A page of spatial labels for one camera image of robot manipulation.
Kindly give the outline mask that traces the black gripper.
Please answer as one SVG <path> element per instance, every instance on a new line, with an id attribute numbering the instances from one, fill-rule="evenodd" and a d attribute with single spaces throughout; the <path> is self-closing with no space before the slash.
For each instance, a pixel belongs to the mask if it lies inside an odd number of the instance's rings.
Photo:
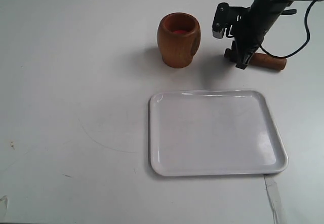
<path id="1" fill-rule="evenodd" d="M 254 0 L 234 24 L 230 61 L 236 62 L 237 68 L 246 69 L 265 35 L 288 6 L 289 0 Z"/>

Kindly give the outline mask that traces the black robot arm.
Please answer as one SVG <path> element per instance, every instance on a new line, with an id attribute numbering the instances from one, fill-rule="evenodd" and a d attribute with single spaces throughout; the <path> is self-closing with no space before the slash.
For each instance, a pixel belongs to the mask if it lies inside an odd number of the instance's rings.
<path id="1" fill-rule="evenodd" d="M 283 13 L 286 7 L 296 1 L 310 1 L 305 16 L 304 27 L 307 34 L 306 41 L 301 47 L 283 58 L 289 58 L 300 52 L 310 41 L 308 15 L 316 2 L 323 0 L 254 0 L 249 10 L 246 11 L 233 27 L 234 44 L 236 48 L 236 67 L 245 69 L 252 56 L 258 49 L 267 55 L 277 58 L 262 47 L 265 35 Z"/>

